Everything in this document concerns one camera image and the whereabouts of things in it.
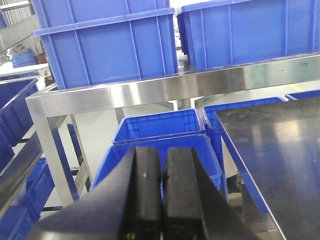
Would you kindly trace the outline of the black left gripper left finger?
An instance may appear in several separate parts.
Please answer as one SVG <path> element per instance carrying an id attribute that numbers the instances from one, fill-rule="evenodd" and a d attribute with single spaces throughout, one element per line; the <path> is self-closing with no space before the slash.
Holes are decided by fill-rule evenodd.
<path id="1" fill-rule="evenodd" d="M 132 146 L 88 194 L 35 224 L 28 240 L 159 240 L 161 163 L 154 147 Z"/>

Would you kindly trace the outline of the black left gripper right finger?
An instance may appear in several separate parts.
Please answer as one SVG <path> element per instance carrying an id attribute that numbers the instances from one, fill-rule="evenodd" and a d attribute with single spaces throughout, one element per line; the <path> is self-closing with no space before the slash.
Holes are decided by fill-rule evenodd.
<path id="1" fill-rule="evenodd" d="M 189 152 L 172 151 L 163 171 L 166 240 L 257 240 Z"/>

